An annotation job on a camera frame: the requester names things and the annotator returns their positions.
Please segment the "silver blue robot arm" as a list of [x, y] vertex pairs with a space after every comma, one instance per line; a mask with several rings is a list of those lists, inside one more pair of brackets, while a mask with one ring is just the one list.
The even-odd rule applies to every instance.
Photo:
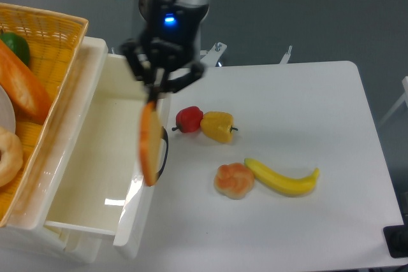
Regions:
[[147, 0], [145, 27], [138, 38], [120, 46], [136, 80], [156, 104], [162, 93], [176, 93], [199, 80], [205, 71], [196, 41], [210, 0]]

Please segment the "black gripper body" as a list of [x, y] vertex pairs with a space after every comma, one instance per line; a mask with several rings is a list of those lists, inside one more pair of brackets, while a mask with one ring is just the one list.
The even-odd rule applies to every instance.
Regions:
[[151, 0], [145, 29], [120, 47], [136, 80], [146, 86], [156, 71], [169, 72], [170, 79], [193, 72], [199, 80], [205, 67], [194, 59], [194, 41], [205, 14], [205, 5]]

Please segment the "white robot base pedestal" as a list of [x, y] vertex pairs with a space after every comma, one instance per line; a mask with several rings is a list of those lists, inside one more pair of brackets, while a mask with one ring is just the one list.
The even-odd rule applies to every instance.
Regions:
[[[151, 0], [138, 0], [138, 11], [142, 19], [147, 21], [149, 16], [149, 5]], [[201, 63], [206, 65], [207, 67], [222, 67], [222, 56], [224, 55], [225, 51], [227, 50], [227, 44], [217, 41], [214, 43], [212, 48], [205, 50], [202, 49], [201, 45], [201, 30], [203, 21], [206, 19], [207, 14], [205, 15], [204, 19], [201, 21], [200, 26], [198, 28], [198, 32], [196, 34], [196, 38], [194, 41], [194, 51], [195, 51], [195, 59], [199, 59]]]

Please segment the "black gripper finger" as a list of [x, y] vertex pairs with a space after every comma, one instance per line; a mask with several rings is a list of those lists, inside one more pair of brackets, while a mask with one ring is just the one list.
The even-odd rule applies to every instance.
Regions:
[[170, 79], [170, 73], [165, 71], [159, 83], [158, 98], [161, 99], [167, 93], [177, 93], [197, 80], [198, 76], [193, 72], [186, 73], [176, 79]]
[[157, 100], [161, 93], [161, 82], [163, 79], [163, 72], [156, 71], [152, 80], [146, 84], [146, 91], [148, 94], [147, 103], [152, 103], [154, 106], [157, 104]]

